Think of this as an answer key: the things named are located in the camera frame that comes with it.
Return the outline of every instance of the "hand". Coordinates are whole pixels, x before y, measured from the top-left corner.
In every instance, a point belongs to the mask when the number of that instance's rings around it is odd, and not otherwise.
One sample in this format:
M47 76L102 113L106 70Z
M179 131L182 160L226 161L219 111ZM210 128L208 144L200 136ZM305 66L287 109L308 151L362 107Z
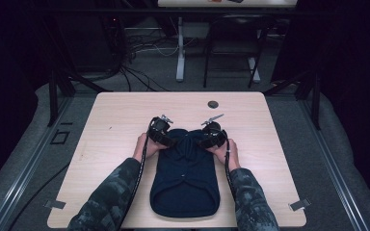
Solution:
M133 158L136 159L137 161L141 161L143 157L143 150L144 150L144 144L146 140L146 133L142 133L137 140L137 145L134 150ZM148 139L148 143L146 146L146 154L145 157L148 158L152 155L154 155L157 151L161 149L168 148L167 146L161 144L161 143L156 143L152 139Z
M229 139L229 149L229 171L232 171L240 167L237 145L233 139ZM225 156L227 150L226 142L220 147L218 147L218 145L215 145L213 147L206 148L206 150L212 152L222 164L225 164Z

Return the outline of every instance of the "chair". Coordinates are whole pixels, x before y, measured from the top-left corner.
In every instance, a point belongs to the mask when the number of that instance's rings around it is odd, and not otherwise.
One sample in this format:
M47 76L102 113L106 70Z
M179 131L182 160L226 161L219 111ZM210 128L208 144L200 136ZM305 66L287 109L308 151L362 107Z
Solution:
M214 68L210 70L249 70L253 80L260 54L266 41L267 34L276 24L276 20L269 15L258 14L226 14L214 19L207 35L205 47L206 60L203 87L206 88L206 79L209 69L209 59L213 55L241 56L255 58L254 67L243 69Z

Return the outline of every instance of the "wooden table top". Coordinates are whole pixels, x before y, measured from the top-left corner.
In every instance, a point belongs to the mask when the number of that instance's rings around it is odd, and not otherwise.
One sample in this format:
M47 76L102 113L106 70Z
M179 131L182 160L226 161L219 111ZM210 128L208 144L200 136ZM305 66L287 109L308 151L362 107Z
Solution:
M228 0L158 0L159 7L179 8L294 8L296 4L297 0L244 0L241 3Z
M215 100L219 107L207 103ZM299 199L266 100L260 92L105 92L100 93L59 191L63 210L53 208L51 228L67 227L90 194L126 158L131 157L138 136L146 132L155 116L166 115L171 129L201 129L209 117L218 118L239 149L242 167L252 171L281 227L305 225L303 210L293 212L289 204ZM215 158L221 194L218 212L204 218L165 218L149 205L157 154L145 161L142 181L122 228L236 227L234 201L225 178L225 168Z

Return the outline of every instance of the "white desk leg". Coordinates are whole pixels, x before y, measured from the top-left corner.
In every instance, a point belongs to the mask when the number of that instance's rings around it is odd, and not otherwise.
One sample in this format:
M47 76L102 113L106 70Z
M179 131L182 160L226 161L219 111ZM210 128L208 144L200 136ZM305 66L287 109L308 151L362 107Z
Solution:
M184 36L182 32L182 17L178 19L178 66L176 68L176 81L184 81L184 69L185 69L185 51L184 51Z
M249 68L250 69L253 69L254 68L254 64L255 64L254 58L253 57L250 57L250 58L248 58L248 61L249 61ZM256 84L259 84L260 83L260 76L259 76L258 69L254 73L253 82L256 83Z

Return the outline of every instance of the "sleeve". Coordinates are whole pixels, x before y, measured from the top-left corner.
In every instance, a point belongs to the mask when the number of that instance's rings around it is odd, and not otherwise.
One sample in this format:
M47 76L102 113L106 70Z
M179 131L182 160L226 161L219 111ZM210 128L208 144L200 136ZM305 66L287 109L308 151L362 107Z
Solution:
M140 163L126 159L92 193L67 230L118 230L140 172Z
M239 231L273 231L278 222L257 180L250 170L237 168L230 172L235 190L235 211Z

